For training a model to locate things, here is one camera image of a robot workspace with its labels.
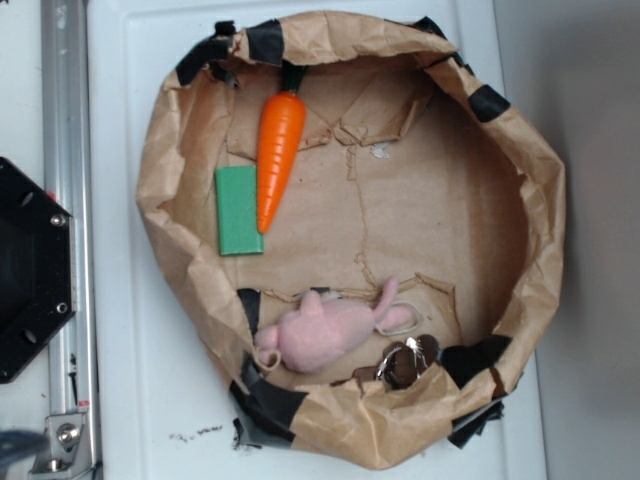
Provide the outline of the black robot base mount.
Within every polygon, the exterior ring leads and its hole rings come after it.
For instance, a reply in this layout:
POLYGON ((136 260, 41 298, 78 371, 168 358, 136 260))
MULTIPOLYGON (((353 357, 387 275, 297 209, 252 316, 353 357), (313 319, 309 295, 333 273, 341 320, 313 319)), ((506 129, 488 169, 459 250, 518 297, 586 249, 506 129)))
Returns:
POLYGON ((75 313, 72 216, 1 159, 1 382, 14 381, 75 313))

